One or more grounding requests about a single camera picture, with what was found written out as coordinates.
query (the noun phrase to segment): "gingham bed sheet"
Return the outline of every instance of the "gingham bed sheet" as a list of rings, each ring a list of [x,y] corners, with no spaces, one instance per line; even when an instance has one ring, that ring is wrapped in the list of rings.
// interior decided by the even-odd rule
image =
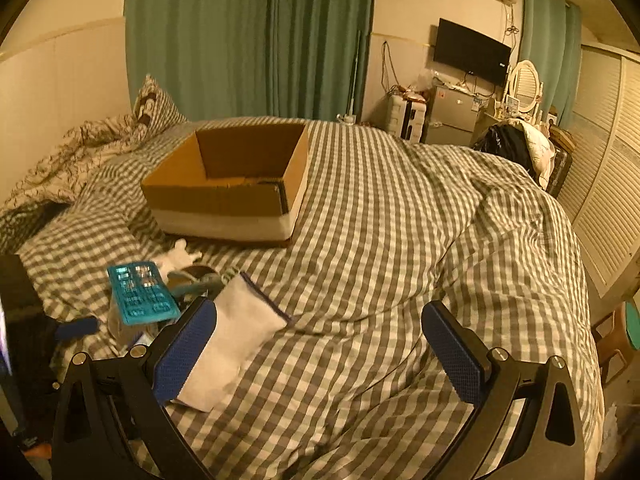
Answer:
[[[276,119],[207,124],[265,121]],[[109,161],[21,248],[49,315],[104,322],[62,352],[61,375],[80,349],[118,351],[106,331],[106,267],[172,245],[140,180],[196,126],[173,126]],[[359,126],[313,121],[309,131],[308,187],[288,248],[190,247],[214,268],[244,269],[294,317],[211,413],[167,407],[204,464],[221,479],[421,478],[471,409],[422,336],[420,311],[433,299],[489,347],[535,362],[563,355],[587,445],[597,361],[577,239],[555,199],[496,156]],[[153,469],[144,448],[138,458]]]

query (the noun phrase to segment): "silver refrigerator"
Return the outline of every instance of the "silver refrigerator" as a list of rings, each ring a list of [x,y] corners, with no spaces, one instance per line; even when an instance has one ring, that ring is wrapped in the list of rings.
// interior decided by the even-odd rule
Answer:
[[[470,146],[478,120],[478,105],[472,95],[437,86],[420,142]]]

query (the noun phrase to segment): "curtain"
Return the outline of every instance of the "curtain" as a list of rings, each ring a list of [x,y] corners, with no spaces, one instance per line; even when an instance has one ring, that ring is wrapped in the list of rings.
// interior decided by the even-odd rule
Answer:
[[[561,128],[571,122],[580,70],[580,7],[565,0],[524,0],[520,61],[529,59],[545,84],[543,119],[553,105]]]
[[[125,0],[134,99],[147,73],[191,120],[346,110],[358,36],[372,0]],[[360,42],[356,113],[368,44]]]

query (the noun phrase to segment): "metal screw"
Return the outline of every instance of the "metal screw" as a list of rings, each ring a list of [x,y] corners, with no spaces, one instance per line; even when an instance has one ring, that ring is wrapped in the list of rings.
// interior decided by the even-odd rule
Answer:
[[[71,362],[75,365],[81,365],[86,361],[86,354],[84,352],[78,352],[74,355],[74,358],[71,359]]]
[[[506,361],[509,358],[509,353],[504,348],[493,348],[491,356],[496,361]]]
[[[129,355],[131,357],[139,358],[146,354],[146,346],[144,345],[135,345],[130,351]]]
[[[564,368],[566,366],[566,362],[559,355],[551,356],[551,364],[556,368]]]

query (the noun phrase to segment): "white stuffed toy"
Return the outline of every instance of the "white stuffed toy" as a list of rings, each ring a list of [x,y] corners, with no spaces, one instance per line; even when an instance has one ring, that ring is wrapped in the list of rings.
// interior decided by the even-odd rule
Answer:
[[[184,238],[180,238],[174,245],[173,249],[168,250],[164,254],[160,254],[152,259],[153,263],[158,266],[158,271],[162,280],[167,283],[167,275],[172,270],[181,270],[189,267],[193,262],[202,257],[202,253],[197,251],[189,254],[186,251],[187,242]]]

